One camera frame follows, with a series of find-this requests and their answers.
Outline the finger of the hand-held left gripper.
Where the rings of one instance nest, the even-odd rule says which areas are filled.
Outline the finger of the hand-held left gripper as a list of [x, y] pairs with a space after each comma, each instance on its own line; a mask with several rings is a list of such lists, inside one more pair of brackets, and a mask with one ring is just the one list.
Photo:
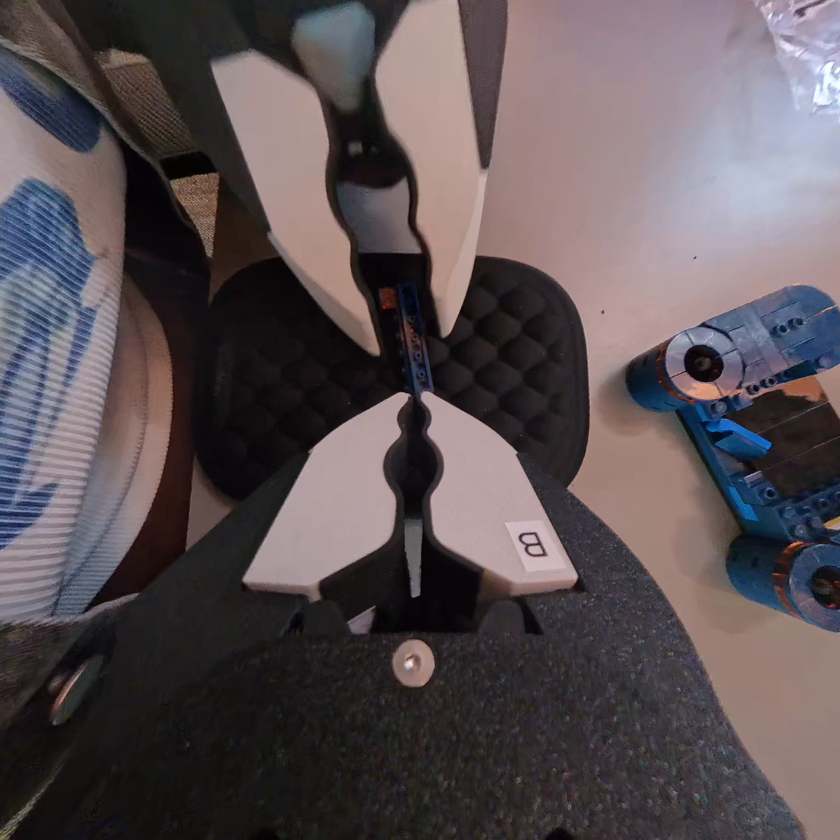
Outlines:
[[268, 225], [268, 239], [324, 314], [372, 356], [382, 352], [328, 194], [330, 139], [305, 78], [255, 50], [212, 64], [213, 78]]
[[466, 299], [487, 187], [458, 2], [409, 2], [374, 85], [412, 169], [412, 220], [431, 261], [429, 288], [445, 337]]

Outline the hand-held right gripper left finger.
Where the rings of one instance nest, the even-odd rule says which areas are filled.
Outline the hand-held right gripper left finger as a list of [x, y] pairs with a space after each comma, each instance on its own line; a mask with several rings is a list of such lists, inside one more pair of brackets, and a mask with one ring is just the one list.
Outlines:
[[323, 598], [322, 585], [384, 548], [396, 527], [385, 457], [403, 435], [397, 393], [343, 423], [309, 452], [243, 576], [251, 591]]

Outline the large black cushioned pad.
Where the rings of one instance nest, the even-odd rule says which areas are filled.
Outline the large black cushioned pad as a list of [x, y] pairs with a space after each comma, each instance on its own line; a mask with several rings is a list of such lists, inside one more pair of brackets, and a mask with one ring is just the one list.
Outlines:
[[[288, 461], [404, 387], [396, 329], [374, 357], [279, 257], [233, 274], [198, 343], [193, 441], [204, 475], [246, 499]], [[514, 260], [479, 256], [452, 332], [427, 338], [435, 393], [568, 487], [589, 438], [585, 333], [569, 295]]]

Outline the clear plastic bag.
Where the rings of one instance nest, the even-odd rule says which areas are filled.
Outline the clear plastic bag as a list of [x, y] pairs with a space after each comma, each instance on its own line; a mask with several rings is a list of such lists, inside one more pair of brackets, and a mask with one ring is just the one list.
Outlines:
[[839, 2], [754, 1], [795, 107], [839, 120]]

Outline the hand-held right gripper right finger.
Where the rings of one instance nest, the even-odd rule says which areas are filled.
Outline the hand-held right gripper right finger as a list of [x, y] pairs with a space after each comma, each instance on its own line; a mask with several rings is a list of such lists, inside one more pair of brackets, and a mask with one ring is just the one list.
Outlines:
[[425, 436], [440, 475], [428, 498], [428, 535], [479, 575], [478, 593], [569, 590], [577, 570], [517, 451], [493, 429], [431, 392]]

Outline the blue brick-built game console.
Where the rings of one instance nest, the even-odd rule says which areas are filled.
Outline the blue brick-built game console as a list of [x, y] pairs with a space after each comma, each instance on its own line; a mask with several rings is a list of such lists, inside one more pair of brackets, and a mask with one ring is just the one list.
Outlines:
[[793, 285], [633, 359], [636, 404], [675, 413], [738, 523], [726, 558], [751, 602], [839, 631], [838, 305]]

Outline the blue brick bar orange ends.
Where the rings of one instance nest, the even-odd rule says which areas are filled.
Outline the blue brick bar orange ends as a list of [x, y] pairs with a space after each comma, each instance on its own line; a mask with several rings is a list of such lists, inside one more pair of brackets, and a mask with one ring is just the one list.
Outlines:
[[412, 282], [399, 282], [377, 291], [378, 312], [386, 348], [404, 390], [416, 395], [433, 392], [424, 312]]

